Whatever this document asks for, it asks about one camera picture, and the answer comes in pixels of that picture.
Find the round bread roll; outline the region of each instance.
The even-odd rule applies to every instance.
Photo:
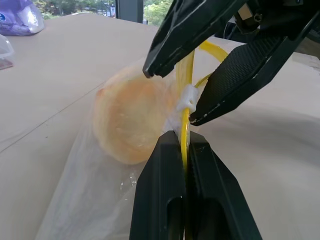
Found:
[[[93,132],[100,147],[125,164],[148,160],[177,100],[174,92],[161,77],[113,77],[94,104]]]

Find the purple packaging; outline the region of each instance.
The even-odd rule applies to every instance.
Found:
[[[0,0],[0,34],[27,36],[45,27],[41,12],[30,0]]]

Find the beige table surface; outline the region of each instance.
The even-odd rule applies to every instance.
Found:
[[[145,56],[156,30],[79,14],[9,37],[16,64],[0,71],[1,240],[34,240],[95,92]],[[211,41],[228,52],[239,45]],[[196,72],[218,65],[201,64]],[[320,236],[320,76],[311,66],[320,65],[295,53],[271,84],[198,129],[237,177],[266,240]]]

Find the window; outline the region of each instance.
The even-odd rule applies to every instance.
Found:
[[[173,0],[143,0],[143,23],[160,26]]]
[[[45,20],[78,13],[116,17],[115,0],[33,0],[33,3]]]

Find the white plastic wrap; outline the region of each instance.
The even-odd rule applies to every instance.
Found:
[[[147,79],[142,64],[97,92],[36,240],[129,239],[136,182],[177,100],[173,75]]]

